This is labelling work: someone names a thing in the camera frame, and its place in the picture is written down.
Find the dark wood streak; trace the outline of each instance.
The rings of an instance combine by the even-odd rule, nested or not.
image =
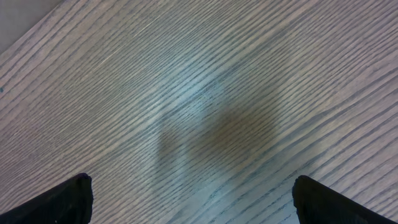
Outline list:
[[[0,56],[0,212],[292,223],[306,174],[398,219],[395,1],[65,1]]]

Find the gray floor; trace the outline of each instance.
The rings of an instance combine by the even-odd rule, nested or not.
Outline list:
[[[62,0],[0,0],[0,54]]]

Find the wood grain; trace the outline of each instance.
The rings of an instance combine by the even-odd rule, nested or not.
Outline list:
[[[306,174],[398,221],[397,1],[66,0],[0,56],[0,212],[298,223]]]

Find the black object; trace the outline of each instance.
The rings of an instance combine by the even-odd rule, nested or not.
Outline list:
[[[0,223],[87,224],[91,220],[92,206],[91,177],[78,174],[0,215]]]
[[[294,183],[293,199],[301,224],[397,224],[304,175]]]

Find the wooden table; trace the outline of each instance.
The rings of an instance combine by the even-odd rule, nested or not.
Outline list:
[[[398,2],[66,0],[0,56],[0,212],[298,223],[301,174],[398,221]]]

